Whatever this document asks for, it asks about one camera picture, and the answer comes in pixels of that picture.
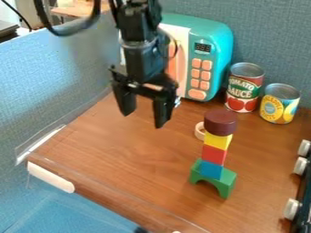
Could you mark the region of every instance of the teal toy microwave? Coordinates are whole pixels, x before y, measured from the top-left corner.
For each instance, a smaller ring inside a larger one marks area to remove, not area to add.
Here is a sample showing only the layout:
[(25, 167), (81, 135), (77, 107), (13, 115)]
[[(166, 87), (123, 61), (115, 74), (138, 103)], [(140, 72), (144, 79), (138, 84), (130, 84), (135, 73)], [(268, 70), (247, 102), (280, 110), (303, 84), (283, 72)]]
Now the teal toy microwave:
[[(222, 23), (186, 15), (163, 14), (160, 28), (176, 41), (178, 52), (166, 72), (179, 83), (177, 94), (197, 101), (212, 99), (231, 63), (234, 38)], [(176, 51), (171, 43), (169, 53)]]

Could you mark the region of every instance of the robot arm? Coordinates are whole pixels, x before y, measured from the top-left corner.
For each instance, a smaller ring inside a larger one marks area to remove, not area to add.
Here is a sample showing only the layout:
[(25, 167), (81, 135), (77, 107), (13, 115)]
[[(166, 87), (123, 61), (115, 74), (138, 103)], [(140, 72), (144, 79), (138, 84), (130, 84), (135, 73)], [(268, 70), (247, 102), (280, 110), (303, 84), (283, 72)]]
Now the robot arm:
[[(42, 22), (57, 36), (72, 35), (88, 28), (101, 12), (101, 0), (94, 0), (94, 10), (86, 21), (75, 28), (57, 31), (49, 24), (42, 1), (34, 1)], [(121, 32), (120, 44), (126, 60), (125, 66), (110, 68), (117, 104), (122, 114), (128, 116), (136, 109), (136, 95), (151, 98), (155, 127), (160, 128), (172, 116), (177, 90), (177, 83), (165, 72), (170, 38), (158, 29), (162, 8), (158, 0), (108, 1), (116, 27)]]

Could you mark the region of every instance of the tin can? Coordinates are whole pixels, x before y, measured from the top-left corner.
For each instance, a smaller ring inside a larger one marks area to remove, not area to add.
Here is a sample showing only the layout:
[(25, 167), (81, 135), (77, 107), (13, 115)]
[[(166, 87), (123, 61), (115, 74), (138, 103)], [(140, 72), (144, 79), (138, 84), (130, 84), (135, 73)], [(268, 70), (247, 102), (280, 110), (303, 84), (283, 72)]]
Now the tin can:
[(260, 116), (275, 124), (293, 121), (300, 102), (300, 92), (286, 84), (270, 84), (261, 101)]
[(264, 70), (252, 63), (237, 63), (231, 67), (226, 90), (226, 107), (238, 113), (256, 109), (260, 88), (264, 83)]

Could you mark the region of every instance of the wooden tabletop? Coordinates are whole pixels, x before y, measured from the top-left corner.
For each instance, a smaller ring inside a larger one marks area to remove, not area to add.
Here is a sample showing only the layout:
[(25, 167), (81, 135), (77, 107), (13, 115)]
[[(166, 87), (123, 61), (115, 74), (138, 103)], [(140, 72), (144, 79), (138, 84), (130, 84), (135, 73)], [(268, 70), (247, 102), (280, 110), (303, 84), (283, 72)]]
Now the wooden tabletop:
[[(102, 13), (110, 9), (109, 4), (102, 3)], [(70, 16), (70, 17), (88, 17), (93, 10), (92, 2), (75, 1), (68, 7), (53, 7), (53, 15)]]
[(224, 107), (183, 100), (173, 119), (155, 129), (151, 101), (123, 117), (112, 95), (36, 150), (30, 161), (75, 184), (76, 192), (152, 229), (164, 232), (288, 232), (282, 217), (299, 177), (291, 175), (302, 139), (310, 137), (310, 111), (289, 125), (273, 125), (257, 112), (238, 115), (225, 167), (238, 174), (227, 200), (207, 183), (188, 182), (203, 142), (194, 136), (206, 110)]

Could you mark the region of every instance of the stacked toy blocks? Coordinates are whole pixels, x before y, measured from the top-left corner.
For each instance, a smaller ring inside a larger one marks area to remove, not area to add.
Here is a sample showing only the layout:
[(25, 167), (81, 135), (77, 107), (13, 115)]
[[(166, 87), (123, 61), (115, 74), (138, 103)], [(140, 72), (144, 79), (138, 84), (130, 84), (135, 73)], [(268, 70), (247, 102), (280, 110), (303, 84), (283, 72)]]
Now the stacked toy blocks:
[(236, 173), (224, 168), (236, 122), (236, 114), (226, 109), (205, 114), (202, 157), (191, 168), (191, 183), (205, 180), (218, 189), (222, 198), (230, 196), (236, 182)]

